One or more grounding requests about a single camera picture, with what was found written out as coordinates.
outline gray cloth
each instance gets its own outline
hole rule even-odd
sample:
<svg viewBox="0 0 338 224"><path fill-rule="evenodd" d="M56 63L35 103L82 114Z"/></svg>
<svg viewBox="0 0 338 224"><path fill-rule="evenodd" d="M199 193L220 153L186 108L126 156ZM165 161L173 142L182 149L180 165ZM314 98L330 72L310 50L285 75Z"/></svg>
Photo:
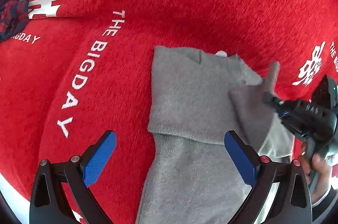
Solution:
<svg viewBox="0 0 338 224"><path fill-rule="evenodd" d="M241 96L260 95L261 82L236 55L219 57L198 49L156 47L148 125L156 154L143 188L137 224L209 224L231 219L250 187L224 148L228 130L235 130L244 142L273 160L291 155L293 137L272 110L259 116L263 129L253 128L259 134L255 137L245 124L246 115L254 119L254 105L247 111L238 108L246 105ZM247 84L258 86L248 89ZM273 132L272 122L276 123Z"/></svg>

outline blue gripper pad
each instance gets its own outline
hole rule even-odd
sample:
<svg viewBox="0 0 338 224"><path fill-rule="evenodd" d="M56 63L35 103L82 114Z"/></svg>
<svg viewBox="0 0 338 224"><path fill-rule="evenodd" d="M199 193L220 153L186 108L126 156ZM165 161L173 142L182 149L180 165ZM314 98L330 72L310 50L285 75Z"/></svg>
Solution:
<svg viewBox="0 0 338 224"><path fill-rule="evenodd" d="M255 166L250 162L249 158L242 149L242 147L245 147L245 144L234 131L228 131L224 136L224 146L244 183L253 188L257 182L257 173Z"/></svg>
<svg viewBox="0 0 338 224"><path fill-rule="evenodd" d="M116 148L116 134L111 131L101 146L88 161L83 170L83 182L86 187L95 184L100 174L104 170L106 163Z"/></svg>

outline dark patterned fabric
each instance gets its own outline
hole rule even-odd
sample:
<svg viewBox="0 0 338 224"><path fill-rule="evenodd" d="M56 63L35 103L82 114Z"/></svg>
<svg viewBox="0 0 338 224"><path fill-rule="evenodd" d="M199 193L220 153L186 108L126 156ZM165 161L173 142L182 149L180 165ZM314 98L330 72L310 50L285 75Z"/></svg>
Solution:
<svg viewBox="0 0 338 224"><path fill-rule="evenodd" d="M0 41L22 32L28 23L27 0L0 0Z"/></svg>

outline silver screw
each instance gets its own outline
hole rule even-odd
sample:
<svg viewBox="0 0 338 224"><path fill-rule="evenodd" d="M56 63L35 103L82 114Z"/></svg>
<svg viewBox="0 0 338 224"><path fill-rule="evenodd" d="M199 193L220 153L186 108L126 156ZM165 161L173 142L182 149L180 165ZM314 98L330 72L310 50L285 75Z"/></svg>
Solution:
<svg viewBox="0 0 338 224"><path fill-rule="evenodd" d="M73 157L72 157L72 159L71 159L71 161L73 162L73 163L76 163L77 161L79 161L80 160L80 157L78 156L78 155L74 155Z"/></svg>
<svg viewBox="0 0 338 224"><path fill-rule="evenodd" d="M48 163L47 159L42 159L41 162L40 162L40 165L45 166L45 165L47 165L47 163Z"/></svg>

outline red fleece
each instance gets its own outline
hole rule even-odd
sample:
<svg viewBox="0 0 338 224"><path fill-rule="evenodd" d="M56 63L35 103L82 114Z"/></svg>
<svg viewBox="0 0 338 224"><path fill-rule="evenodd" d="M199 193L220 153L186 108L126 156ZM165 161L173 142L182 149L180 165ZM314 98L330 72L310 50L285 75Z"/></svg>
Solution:
<svg viewBox="0 0 338 224"><path fill-rule="evenodd" d="M324 74L338 79L338 0L44 3L31 1L33 18L60 5L58 18L32 20L0 45L0 173L29 199L41 159L68 160L112 129L117 148L91 190L114 223L135 222L155 153L147 132L154 46L237 53L261 76L278 60L282 98L309 97ZM306 61L308 85L298 77ZM67 94L78 102L66 103Z"/></svg>

